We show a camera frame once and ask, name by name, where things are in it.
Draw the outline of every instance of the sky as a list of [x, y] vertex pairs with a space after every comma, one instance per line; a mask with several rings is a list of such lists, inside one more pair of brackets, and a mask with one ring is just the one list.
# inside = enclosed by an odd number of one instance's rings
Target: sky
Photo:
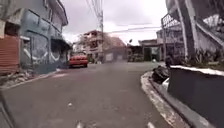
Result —
[[[64, 27], [66, 40], [74, 42], [78, 35], [98, 28], [97, 19], [89, 8], [87, 0], [61, 0], [65, 6], [69, 25]], [[133, 45], [138, 40], [156, 38], [160, 28], [116, 32], [139, 27], [160, 27], [161, 18], [167, 13], [165, 0], [103, 0], [104, 31], [120, 37], [125, 43], [130, 39]]]

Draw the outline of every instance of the building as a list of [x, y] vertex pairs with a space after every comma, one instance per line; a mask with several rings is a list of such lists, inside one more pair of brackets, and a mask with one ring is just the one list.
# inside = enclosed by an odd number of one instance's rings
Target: building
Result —
[[163, 29], [157, 31], [157, 42], [162, 45], [161, 58], [169, 54], [174, 56], [183, 57], [185, 53], [182, 28], [180, 24], [173, 24], [172, 26], [166, 26]]
[[93, 60], [113, 62], [126, 59], [126, 45], [120, 38], [107, 33], [97, 30], [87, 32], [81, 37], [81, 44]]
[[160, 61], [162, 59], [162, 46], [157, 39], [139, 41], [142, 46], [144, 61], [152, 61], [153, 59]]
[[168, 15], [182, 27], [185, 56], [194, 57], [196, 50], [223, 50], [224, 0], [166, 0], [166, 4]]
[[18, 37], [20, 68], [42, 74], [55, 70], [59, 63], [66, 61], [64, 53], [70, 46], [61, 33], [68, 19], [60, 0], [2, 1], [0, 18], [19, 26], [15, 36]]

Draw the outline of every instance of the parked car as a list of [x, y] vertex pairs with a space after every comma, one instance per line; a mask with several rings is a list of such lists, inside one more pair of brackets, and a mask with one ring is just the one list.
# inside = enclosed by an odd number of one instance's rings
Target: parked car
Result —
[[88, 57], [84, 52], [73, 52], [69, 60], [69, 67], [73, 66], [84, 66], [88, 67]]

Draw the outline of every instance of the sidewalk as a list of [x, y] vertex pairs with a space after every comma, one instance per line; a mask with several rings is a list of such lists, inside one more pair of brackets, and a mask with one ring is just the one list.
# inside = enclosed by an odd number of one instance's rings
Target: sidewalk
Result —
[[147, 72], [141, 77], [142, 88], [152, 102], [156, 100], [154, 105], [169, 124], [174, 128], [214, 128], [205, 118], [172, 97], [161, 85], [153, 82], [151, 74]]

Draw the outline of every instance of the curb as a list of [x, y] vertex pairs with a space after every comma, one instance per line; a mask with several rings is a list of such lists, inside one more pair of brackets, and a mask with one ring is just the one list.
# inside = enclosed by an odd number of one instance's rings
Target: curb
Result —
[[11, 86], [8, 86], [8, 87], [0, 87], [0, 90], [2, 91], [5, 91], [5, 90], [9, 90], [9, 89], [12, 89], [12, 88], [15, 88], [15, 87], [18, 87], [20, 85], [23, 85], [23, 84], [27, 84], [27, 83], [31, 83], [31, 82], [34, 82], [34, 81], [37, 81], [37, 80], [40, 80], [40, 79], [44, 79], [44, 78], [47, 78], [47, 77], [50, 77], [56, 73], [59, 73], [59, 72], [62, 72], [64, 70], [61, 70], [61, 69], [57, 69], [56, 71], [54, 72], [51, 72], [51, 73], [48, 73], [48, 74], [44, 74], [44, 75], [40, 75], [34, 79], [30, 79], [30, 80], [27, 80], [27, 81], [24, 81], [24, 82], [21, 82], [21, 83], [18, 83], [18, 84], [14, 84], [14, 85], [11, 85]]
[[173, 128], [191, 128], [182, 118], [177, 114], [172, 107], [157, 93], [153, 86], [149, 83], [149, 72], [141, 76], [142, 90], [146, 93], [150, 101], [158, 110], [164, 120]]
[[187, 105], [183, 104], [179, 100], [172, 97], [161, 85], [153, 82], [149, 79], [151, 72], [145, 73], [143, 76], [147, 78], [143, 79], [145, 83], [142, 86], [148, 86], [154, 89], [160, 97], [164, 99], [169, 108], [172, 109], [176, 114], [178, 114], [182, 120], [184, 120], [191, 128], [214, 128], [214, 126], [209, 123], [205, 118], [200, 116], [195, 111], [191, 110]]

